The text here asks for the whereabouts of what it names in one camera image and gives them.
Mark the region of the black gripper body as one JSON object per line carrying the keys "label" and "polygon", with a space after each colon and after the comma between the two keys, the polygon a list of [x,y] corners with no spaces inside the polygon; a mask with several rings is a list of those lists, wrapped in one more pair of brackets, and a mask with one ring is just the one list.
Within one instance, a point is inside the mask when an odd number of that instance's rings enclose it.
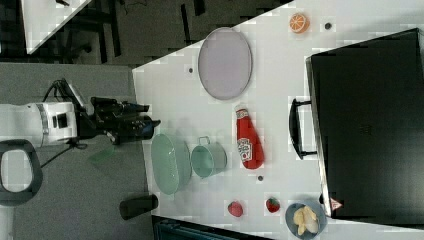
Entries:
{"label": "black gripper body", "polygon": [[81,140],[105,135],[113,145],[119,145],[153,137],[152,119],[146,112],[132,112],[130,102],[100,97],[92,97],[90,101],[92,114],[81,105],[77,107],[77,132]]}

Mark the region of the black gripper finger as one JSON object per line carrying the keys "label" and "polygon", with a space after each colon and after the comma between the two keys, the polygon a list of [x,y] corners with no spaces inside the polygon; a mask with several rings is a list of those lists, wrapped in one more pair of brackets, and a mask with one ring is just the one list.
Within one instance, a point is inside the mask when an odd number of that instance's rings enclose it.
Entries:
{"label": "black gripper finger", "polygon": [[140,105],[140,104],[131,103],[130,106],[129,106],[129,109],[132,112],[137,112],[137,113],[148,112],[149,111],[149,105]]}
{"label": "black gripper finger", "polygon": [[151,124],[153,126],[153,128],[159,126],[161,124],[161,120],[152,120]]}

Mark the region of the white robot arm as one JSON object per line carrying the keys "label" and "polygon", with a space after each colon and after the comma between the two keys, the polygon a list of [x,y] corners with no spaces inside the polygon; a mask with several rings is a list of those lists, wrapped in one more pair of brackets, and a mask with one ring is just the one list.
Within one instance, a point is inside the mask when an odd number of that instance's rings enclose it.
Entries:
{"label": "white robot arm", "polygon": [[69,144],[107,136],[111,143],[148,140],[160,125],[147,105],[93,97],[93,111],[77,100],[1,106],[1,139],[26,140],[35,147]]}

